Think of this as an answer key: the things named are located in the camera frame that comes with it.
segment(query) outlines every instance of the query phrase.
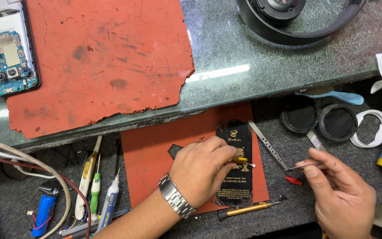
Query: red silicone mat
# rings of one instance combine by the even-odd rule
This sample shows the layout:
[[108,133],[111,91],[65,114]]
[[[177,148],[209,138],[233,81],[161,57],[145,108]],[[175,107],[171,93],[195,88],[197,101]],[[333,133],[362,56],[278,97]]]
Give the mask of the red silicone mat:
[[[173,144],[185,147],[187,144],[214,136],[216,124],[237,119],[243,122],[253,120],[249,102],[231,107],[218,107],[207,112],[161,125],[121,132],[122,147],[128,179],[131,206],[134,208],[158,188],[157,182],[169,172],[173,159],[168,150]],[[262,159],[257,136],[252,135],[253,201],[269,200],[263,172]],[[214,203],[214,197],[195,212],[204,213],[226,207]]]
[[42,79],[9,97],[27,139],[174,105],[194,71],[179,0],[28,0]]

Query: green screwdriver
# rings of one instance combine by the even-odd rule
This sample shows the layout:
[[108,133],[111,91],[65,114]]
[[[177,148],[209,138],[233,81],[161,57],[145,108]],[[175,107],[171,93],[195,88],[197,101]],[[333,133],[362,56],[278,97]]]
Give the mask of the green screwdriver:
[[100,160],[101,153],[98,155],[98,166],[97,173],[94,175],[94,180],[92,181],[91,187],[91,203],[89,207],[91,209],[91,221],[95,222],[98,220],[97,207],[98,207],[98,195],[100,194]]

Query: black card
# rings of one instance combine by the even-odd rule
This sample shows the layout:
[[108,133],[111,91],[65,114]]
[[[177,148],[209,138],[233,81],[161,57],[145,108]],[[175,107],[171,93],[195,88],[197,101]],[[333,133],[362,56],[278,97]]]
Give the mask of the black card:
[[[221,122],[216,129],[216,136],[224,139],[228,145],[238,149],[240,157],[252,163],[252,131],[244,122],[233,119]],[[231,170],[216,193],[218,206],[251,207],[253,205],[252,166],[242,163],[238,169]]]

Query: syringe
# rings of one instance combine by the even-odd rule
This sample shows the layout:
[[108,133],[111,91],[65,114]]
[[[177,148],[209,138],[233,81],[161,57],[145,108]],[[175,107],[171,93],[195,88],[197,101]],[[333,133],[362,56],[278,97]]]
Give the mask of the syringe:
[[107,190],[106,199],[104,201],[103,211],[101,213],[101,219],[98,223],[97,231],[95,231],[94,235],[107,227],[111,223],[111,219],[113,217],[114,206],[116,204],[117,195],[119,194],[119,171],[117,172],[116,177],[114,178],[112,185]]

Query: fingernail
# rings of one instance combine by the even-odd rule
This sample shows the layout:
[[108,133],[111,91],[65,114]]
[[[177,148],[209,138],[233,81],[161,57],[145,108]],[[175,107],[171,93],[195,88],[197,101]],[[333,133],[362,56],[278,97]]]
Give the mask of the fingernail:
[[303,169],[306,177],[316,177],[318,175],[318,170],[315,166],[308,166]]

